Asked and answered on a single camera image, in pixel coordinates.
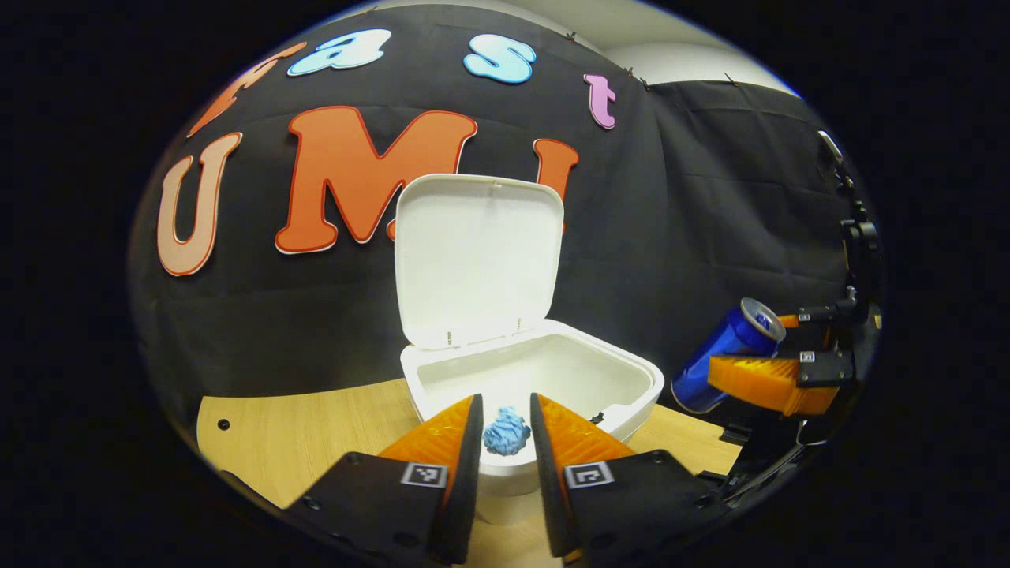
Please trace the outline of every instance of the open box lid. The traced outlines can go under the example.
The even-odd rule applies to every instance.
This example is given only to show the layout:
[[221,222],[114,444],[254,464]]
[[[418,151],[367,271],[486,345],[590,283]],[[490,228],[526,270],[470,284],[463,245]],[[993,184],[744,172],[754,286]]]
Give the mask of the open box lid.
[[394,246],[407,340],[446,349],[538,324],[554,295],[564,216],[545,185],[458,174],[411,182]]

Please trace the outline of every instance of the blue can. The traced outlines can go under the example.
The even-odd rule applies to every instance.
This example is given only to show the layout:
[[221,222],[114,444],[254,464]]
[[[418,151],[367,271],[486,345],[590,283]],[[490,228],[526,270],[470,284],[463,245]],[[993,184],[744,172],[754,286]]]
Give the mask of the blue can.
[[674,379],[671,389],[677,403],[694,414],[704,414],[728,396],[708,384],[708,358],[713,355],[772,357],[786,339],[779,316],[753,298],[743,298],[729,310],[719,327]]

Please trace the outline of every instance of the blue sponge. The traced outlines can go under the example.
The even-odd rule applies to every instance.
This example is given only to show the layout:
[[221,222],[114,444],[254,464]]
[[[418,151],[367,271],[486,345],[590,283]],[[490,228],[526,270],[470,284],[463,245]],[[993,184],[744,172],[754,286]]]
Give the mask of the blue sponge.
[[500,456],[514,456],[526,447],[530,430],[522,416],[515,413],[515,406],[502,406],[498,417],[484,431],[484,446],[488,452]]

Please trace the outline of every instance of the light blue letter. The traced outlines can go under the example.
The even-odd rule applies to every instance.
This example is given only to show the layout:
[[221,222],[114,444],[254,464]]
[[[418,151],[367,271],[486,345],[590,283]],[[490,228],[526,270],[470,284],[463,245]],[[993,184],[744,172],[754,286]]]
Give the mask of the light blue letter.
[[392,35],[388,29],[364,29],[330,39],[291,66],[288,75],[308,75],[327,67],[350,69],[368,65],[383,56],[379,48]]
[[521,41],[482,33],[470,40],[470,49],[477,55],[463,58],[463,65],[478,77],[490,77],[502,83],[522,83],[533,76],[529,64],[536,61],[536,53]]

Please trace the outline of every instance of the wooden table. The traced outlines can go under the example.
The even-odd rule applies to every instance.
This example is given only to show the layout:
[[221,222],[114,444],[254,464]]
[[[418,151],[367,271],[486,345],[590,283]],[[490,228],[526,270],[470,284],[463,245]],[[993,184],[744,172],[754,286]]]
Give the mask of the wooden table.
[[[217,423],[227,419],[229,428]],[[215,467],[230,471],[281,508],[316,482],[344,453],[378,454],[420,421],[404,379],[263,398],[206,396],[197,443]],[[722,429],[663,406],[627,442],[636,452],[664,449],[692,473],[726,474],[740,447],[720,442]],[[543,512],[495,526],[475,519],[467,566],[557,568]]]

